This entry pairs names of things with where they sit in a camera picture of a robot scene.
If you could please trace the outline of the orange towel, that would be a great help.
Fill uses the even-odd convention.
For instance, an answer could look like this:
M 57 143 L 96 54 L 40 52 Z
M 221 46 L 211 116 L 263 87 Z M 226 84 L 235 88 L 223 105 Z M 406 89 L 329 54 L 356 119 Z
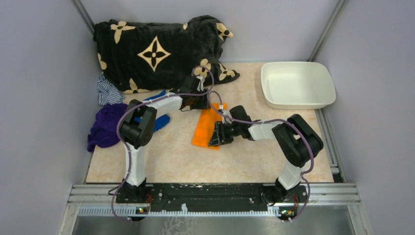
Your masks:
M 221 120 L 222 117 L 212 108 L 202 110 L 191 143 L 197 147 L 219 150 L 219 146 L 209 146 L 208 143 L 212 138 L 215 122 Z

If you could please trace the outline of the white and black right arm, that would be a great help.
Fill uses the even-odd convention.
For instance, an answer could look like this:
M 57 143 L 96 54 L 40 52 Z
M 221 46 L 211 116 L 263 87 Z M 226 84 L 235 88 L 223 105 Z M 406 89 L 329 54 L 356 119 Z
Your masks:
M 208 145 L 229 144 L 239 136 L 250 141 L 277 141 L 286 163 L 275 181 L 275 186 L 261 195 L 267 204 L 288 202 L 292 199 L 306 174 L 303 167 L 307 163 L 312 164 L 323 149 L 320 136 L 299 114 L 294 114 L 286 120 L 253 121 L 245 108 L 238 105 L 228 111 L 220 110 L 219 115 L 222 120 L 215 123 Z

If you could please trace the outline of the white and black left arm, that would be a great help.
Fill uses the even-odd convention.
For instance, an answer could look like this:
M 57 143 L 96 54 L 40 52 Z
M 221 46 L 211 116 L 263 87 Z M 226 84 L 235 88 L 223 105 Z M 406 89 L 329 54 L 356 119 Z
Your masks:
M 158 118 L 185 107 L 208 108 L 208 89 L 200 75 L 187 76 L 175 90 L 144 102 L 132 100 L 117 125 L 117 135 L 124 144 L 126 167 L 117 197 L 136 203 L 147 195 L 145 176 L 145 148 L 152 139 Z

